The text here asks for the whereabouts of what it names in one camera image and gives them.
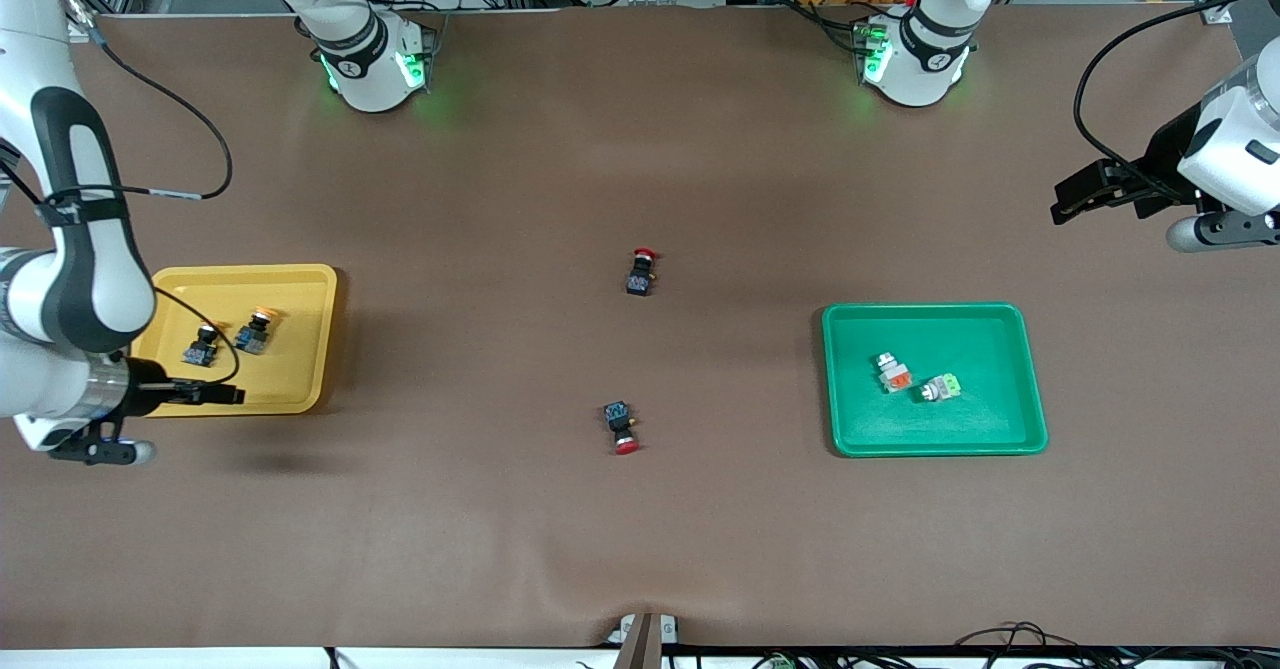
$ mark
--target brown table surface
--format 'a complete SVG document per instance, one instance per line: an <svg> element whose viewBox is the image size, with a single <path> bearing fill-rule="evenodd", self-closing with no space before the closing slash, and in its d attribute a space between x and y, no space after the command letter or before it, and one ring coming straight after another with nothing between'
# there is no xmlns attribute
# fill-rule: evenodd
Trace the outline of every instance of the brown table surface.
<svg viewBox="0 0 1280 669"><path fill-rule="evenodd" d="M134 420L145 468L0 432L4 645L584 645L644 609L696 643L1280 643L1280 255L1175 255L1175 212L1050 223L1096 159L1083 64L1160 10L993 10L924 110L785 9L458 17L384 116L287 18L111 22L236 153L219 201L133 201L148 267L332 264L343 326L323 411ZM76 59L125 180L214 185L204 128ZM1138 153L1235 61L1194 18L1139 35L1087 116ZM6 244L46 246L15 201ZM833 454L840 301L1019 304L1048 450Z"/></svg>

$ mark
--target robotic arm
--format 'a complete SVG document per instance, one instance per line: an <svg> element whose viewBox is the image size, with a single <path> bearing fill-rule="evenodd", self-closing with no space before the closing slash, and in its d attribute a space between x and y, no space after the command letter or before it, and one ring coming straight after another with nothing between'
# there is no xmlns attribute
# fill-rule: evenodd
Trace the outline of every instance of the robotic arm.
<svg viewBox="0 0 1280 669"><path fill-rule="evenodd" d="M150 324L155 294L124 194L105 189L119 171L76 79L61 0L0 0L0 139L35 169L54 239L54 249L0 249L0 414L55 458L141 463L151 446L119 436L124 417L243 393L175 382L120 353Z"/></svg>
<svg viewBox="0 0 1280 669"><path fill-rule="evenodd" d="M366 0L285 3L352 107L380 113L425 86L415 23ZM32 164L54 239L54 249L0 248L0 417L54 458L134 464L154 450L120 437L125 417L165 400L238 404L244 393L123 356L151 322L155 294L124 194L110 189L120 178L106 128L73 72L68 13L91 26L78 0L0 0L0 162Z"/></svg>
<svg viewBox="0 0 1280 669"><path fill-rule="evenodd" d="M969 40L992 0L918 0L863 27L863 81L905 107L937 104L960 81Z"/></svg>
<svg viewBox="0 0 1280 669"><path fill-rule="evenodd" d="M426 84L421 26L367 0L284 0L320 49L329 84L351 107L384 113Z"/></svg>
<svg viewBox="0 0 1280 669"><path fill-rule="evenodd" d="M1280 0L1268 0L1280 8ZM1133 203L1139 219L1194 207L1165 239L1198 253L1280 244L1280 38L1160 127L1134 162L1101 159L1056 185L1055 224Z"/></svg>

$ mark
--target green tray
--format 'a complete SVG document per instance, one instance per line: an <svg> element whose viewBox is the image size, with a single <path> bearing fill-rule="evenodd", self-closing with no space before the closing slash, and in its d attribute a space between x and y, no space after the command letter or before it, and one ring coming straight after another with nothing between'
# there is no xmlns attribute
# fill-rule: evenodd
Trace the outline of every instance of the green tray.
<svg viewBox="0 0 1280 669"><path fill-rule="evenodd" d="M822 313L831 436L845 455L1038 454L1048 445L1023 313L1014 304L832 304ZM911 388L887 394L876 357ZM960 397L929 403L938 374Z"/></svg>

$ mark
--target black button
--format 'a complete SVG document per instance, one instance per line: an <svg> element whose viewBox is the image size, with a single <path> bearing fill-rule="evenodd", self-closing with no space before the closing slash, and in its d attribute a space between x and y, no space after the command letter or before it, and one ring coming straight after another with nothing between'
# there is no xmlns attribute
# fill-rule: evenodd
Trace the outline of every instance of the black button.
<svg viewBox="0 0 1280 669"><path fill-rule="evenodd" d="M1275 153L1275 151L1266 148L1266 146L1262 146L1262 142L1257 139L1252 139L1248 145L1244 145L1244 151L1253 153L1254 157L1257 157L1262 164L1275 164L1276 159L1280 159L1280 153Z"/></svg>

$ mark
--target yellow tray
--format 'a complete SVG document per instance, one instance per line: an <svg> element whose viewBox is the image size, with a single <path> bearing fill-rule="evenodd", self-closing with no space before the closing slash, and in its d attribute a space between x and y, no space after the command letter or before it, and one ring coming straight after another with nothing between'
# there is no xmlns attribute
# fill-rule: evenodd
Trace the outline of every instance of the yellow tray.
<svg viewBox="0 0 1280 669"><path fill-rule="evenodd" d="M163 404L150 417L236 417L237 414L301 414L320 399L329 354L338 274L325 264L250 265L250 267L169 267L152 278L160 289L180 297L215 322L230 340L248 322L255 306L279 313L268 329L262 354L241 356L230 382L244 390L244 404ZM196 340L200 319L156 297L156 315L133 342L133 356L155 359L170 377L219 379L232 367L232 353L219 342L211 367L182 359Z"/></svg>

